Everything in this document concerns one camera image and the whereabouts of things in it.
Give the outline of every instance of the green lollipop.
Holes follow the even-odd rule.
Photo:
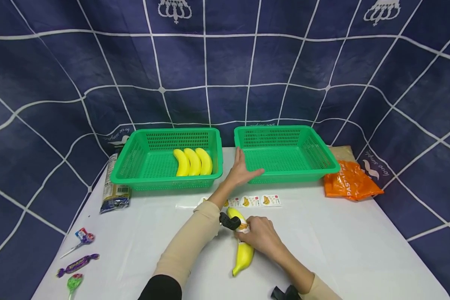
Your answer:
[[[70,294],[68,295],[68,300],[72,299],[73,293],[77,289],[77,287],[82,283],[83,280],[83,274],[74,274],[72,277],[70,277],[67,281],[67,287],[70,291]]]

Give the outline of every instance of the beige sleeve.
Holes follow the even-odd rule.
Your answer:
[[[308,294],[300,294],[303,300],[342,300],[328,285],[315,275],[312,288]]]
[[[160,257],[153,276],[163,274],[174,278],[182,290],[203,247],[218,234],[220,210],[205,201],[181,227]]]

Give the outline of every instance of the hand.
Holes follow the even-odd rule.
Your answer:
[[[247,165],[245,164],[245,154],[240,147],[237,147],[237,151],[235,151],[235,163],[225,180],[233,186],[240,186],[263,173],[265,173],[263,169],[258,169],[253,172],[248,171]]]
[[[247,219],[250,232],[235,232],[237,239],[262,252],[268,258],[276,260],[287,251],[285,245],[273,228],[273,223],[265,217],[250,217]]]

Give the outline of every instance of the black sleeve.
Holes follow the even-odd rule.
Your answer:
[[[138,300],[181,300],[182,288],[168,275],[155,275],[148,281]]]

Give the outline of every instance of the wrist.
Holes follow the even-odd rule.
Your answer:
[[[282,243],[277,246],[272,253],[269,254],[269,258],[282,266],[286,261],[290,260],[291,253],[287,247]]]
[[[227,177],[220,183],[220,187],[228,190],[231,193],[235,189],[235,187],[237,187],[237,184],[234,182],[234,180],[231,180]]]

